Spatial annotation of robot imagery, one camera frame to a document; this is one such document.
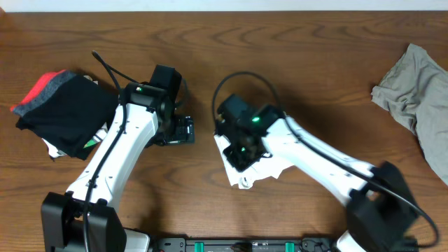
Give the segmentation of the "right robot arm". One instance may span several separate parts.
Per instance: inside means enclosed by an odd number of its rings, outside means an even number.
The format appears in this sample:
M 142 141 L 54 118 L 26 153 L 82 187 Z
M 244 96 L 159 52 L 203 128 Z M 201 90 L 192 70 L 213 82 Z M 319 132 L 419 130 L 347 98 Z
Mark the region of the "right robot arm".
M 417 203 L 395 165 L 345 155 L 273 105 L 255 108 L 233 94 L 217 113 L 214 139 L 231 185 L 249 189 L 295 166 L 345 208 L 347 230 L 335 251 L 417 251 L 417 241 L 405 236 Z

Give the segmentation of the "white printed t-shirt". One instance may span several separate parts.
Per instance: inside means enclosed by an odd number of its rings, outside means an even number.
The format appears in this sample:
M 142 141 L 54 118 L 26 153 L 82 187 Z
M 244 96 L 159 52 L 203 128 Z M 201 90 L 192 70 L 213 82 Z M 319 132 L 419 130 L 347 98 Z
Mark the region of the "white printed t-shirt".
M 214 135 L 214 140 L 222 157 L 225 172 L 231 186 L 238 185 L 241 190 L 248 190 L 253 183 L 269 177 L 279 178 L 283 170 L 292 167 L 293 163 L 280 157 L 261 158 L 244 171 L 237 171 L 228 161 L 223 151 L 230 145 L 224 136 Z

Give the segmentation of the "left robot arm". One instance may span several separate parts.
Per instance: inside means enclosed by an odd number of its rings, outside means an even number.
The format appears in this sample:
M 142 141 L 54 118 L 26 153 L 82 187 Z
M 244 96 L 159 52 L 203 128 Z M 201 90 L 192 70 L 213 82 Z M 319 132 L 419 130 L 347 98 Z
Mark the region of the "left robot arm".
M 149 235 L 120 222 L 120 198 L 145 148 L 194 143 L 193 119 L 175 113 L 185 84 L 177 70 L 157 65 L 148 82 L 126 86 L 125 103 L 88 166 L 64 194 L 50 192 L 41 205 L 46 251 L 150 250 Z

